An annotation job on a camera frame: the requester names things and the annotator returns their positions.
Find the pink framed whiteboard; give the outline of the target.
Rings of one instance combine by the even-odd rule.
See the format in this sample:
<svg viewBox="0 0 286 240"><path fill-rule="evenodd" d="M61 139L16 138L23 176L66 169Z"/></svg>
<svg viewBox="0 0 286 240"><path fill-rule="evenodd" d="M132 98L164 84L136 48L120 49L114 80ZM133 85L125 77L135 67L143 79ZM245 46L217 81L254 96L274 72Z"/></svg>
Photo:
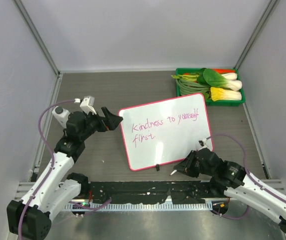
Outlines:
<svg viewBox="0 0 286 240"><path fill-rule="evenodd" d="M132 171L184 159L211 136L204 96L200 93L119 110L121 132Z"/></svg>

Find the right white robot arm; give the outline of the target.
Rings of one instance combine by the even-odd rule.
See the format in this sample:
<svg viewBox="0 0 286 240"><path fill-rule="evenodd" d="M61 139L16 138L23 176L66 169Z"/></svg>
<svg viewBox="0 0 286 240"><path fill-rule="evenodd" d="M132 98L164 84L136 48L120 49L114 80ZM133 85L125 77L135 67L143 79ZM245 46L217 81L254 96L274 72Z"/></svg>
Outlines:
<svg viewBox="0 0 286 240"><path fill-rule="evenodd" d="M174 171L196 178L210 176L209 193L213 197L237 199L263 213L286 234L286 195L259 180L235 162L222 160L207 148L191 151Z"/></svg>

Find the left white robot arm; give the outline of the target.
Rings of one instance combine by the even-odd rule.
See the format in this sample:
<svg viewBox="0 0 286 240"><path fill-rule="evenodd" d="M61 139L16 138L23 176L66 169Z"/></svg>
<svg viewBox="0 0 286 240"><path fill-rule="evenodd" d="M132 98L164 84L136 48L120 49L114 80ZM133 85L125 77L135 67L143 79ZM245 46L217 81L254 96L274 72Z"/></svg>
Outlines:
<svg viewBox="0 0 286 240"><path fill-rule="evenodd" d="M106 107L103 116L93 111L75 111L57 106L52 114L64 128L62 138L51 152L51 159L39 179L19 200L7 206L9 231L19 238L43 240L53 220L73 198L85 199L90 190L89 180L80 173L63 176L73 167L85 149L85 140L95 132L115 130L123 118Z"/></svg>

